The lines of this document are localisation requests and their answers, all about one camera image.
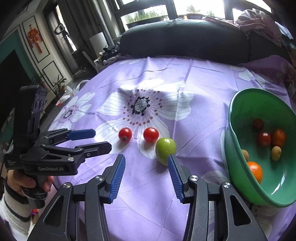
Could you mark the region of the left striped sleeve forearm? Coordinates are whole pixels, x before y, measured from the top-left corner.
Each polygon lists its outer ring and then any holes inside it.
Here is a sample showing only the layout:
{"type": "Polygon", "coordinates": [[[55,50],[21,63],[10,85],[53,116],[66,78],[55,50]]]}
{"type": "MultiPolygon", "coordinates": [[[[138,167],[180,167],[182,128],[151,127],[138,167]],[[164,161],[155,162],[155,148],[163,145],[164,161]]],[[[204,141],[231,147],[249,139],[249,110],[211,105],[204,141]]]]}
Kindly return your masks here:
{"type": "Polygon", "coordinates": [[[32,209],[28,199],[15,192],[4,183],[4,193],[1,198],[1,219],[16,240],[27,240],[31,224],[32,209]]]}

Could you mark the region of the person's left hand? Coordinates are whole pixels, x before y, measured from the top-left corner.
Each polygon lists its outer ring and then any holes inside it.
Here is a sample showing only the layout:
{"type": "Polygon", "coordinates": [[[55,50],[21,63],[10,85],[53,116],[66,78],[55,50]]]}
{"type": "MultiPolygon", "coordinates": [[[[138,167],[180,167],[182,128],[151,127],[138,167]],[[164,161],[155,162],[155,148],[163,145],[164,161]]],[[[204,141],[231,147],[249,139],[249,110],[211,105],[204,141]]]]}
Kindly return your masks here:
{"type": "MultiPolygon", "coordinates": [[[[43,184],[43,189],[45,192],[50,192],[53,181],[53,176],[48,176],[46,178],[46,181],[43,184]]],[[[19,193],[20,195],[23,195],[22,187],[34,188],[36,186],[36,182],[32,178],[21,174],[18,170],[8,170],[7,184],[12,190],[19,193]]]]}

